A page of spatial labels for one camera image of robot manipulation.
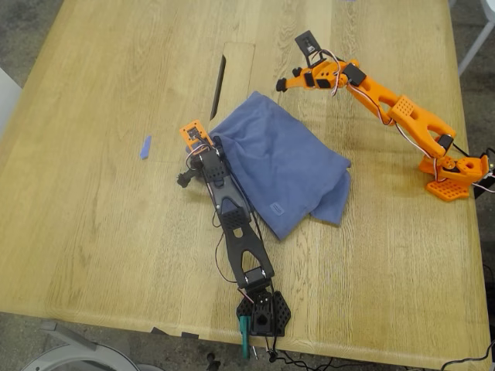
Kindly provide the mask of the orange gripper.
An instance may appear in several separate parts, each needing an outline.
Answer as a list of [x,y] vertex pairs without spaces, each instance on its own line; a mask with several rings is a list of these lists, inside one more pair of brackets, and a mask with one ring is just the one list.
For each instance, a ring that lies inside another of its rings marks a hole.
[[296,67],[292,70],[293,78],[281,78],[277,81],[277,92],[286,92],[288,89],[301,87],[320,90],[338,90],[345,87],[349,78],[343,73],[348,62],[342,60],[323,60],[307,67]]

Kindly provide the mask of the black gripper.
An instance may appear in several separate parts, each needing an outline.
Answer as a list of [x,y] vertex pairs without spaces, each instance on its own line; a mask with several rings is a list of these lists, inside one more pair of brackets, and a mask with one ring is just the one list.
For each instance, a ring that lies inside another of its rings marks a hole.
[[[210,137],[201,137],[199,134],[192,136],[193,147],[186,157],[187,161],[191,162],[214,162],[216,160],[224,160],[224,150],[221,140],[218,136],[213,139]],[[187,170],[184,173],[179,173],[177,183],[186,188],[192,179],[200,174],[199,170]]]

